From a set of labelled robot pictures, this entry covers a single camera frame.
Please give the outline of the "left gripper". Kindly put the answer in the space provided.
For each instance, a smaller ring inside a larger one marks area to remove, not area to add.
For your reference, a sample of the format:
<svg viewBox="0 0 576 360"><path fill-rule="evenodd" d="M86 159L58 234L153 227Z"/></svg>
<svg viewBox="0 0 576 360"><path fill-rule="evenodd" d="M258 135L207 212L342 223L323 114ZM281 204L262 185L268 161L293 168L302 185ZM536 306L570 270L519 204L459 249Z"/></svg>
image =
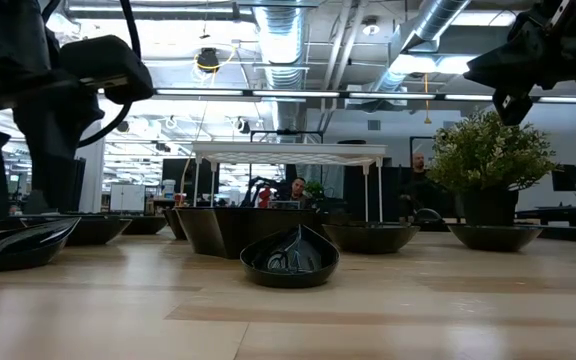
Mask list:
<svg viewBox="0 0 576 360"><path fill-rule="evenodd" d="M0 110L12 107L32 159L32 187L46 200L73 193L78 143L104 112L94 90L48 89L52 64L44 4L38 0L0 1ZM8 215L8 187L0 132L0 218Z"/></svg>

